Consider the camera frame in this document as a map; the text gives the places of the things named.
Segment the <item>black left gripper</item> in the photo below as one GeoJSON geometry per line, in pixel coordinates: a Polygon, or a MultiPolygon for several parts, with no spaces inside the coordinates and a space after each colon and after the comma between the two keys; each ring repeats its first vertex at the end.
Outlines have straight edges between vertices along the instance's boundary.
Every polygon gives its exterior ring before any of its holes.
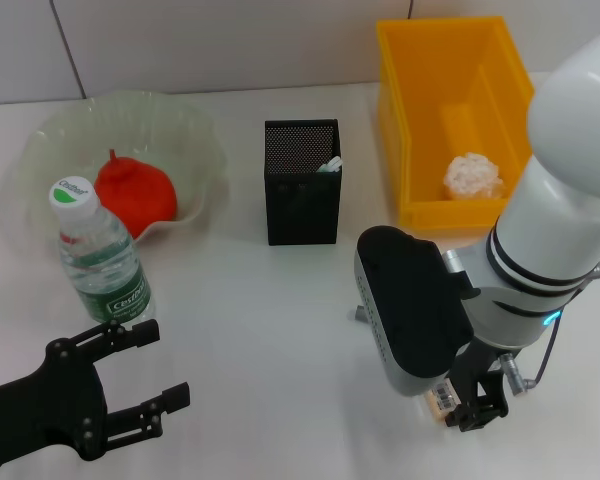
{"type": "Polygon", "coordinates": [[[129,446],[163,434],[162,415],[190,405],[187,382],[140,405],[107,415],[97,356],[141,348],[160,340],[155,319],[127,330],[119,321],[100,324],[71,339],[51,342],[39,368],[0,385],[0,463],[49,446],[67,446],[85,461],[107,446],[129,446]]]}

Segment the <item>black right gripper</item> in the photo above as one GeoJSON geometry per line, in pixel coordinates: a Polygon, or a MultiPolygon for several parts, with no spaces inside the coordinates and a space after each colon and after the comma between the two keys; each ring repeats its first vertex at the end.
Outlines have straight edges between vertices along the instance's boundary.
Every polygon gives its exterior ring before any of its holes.
{"type": "Polygon", "coordinates": [[[448,428],[461,432],[479,430],[497,418],[509,413],[504,394],[503,373],[492,365],[508,350],[493,347],[473,339],[467,349],[459,355],[449,373],[460,404],[444,418],[448,428]]]}

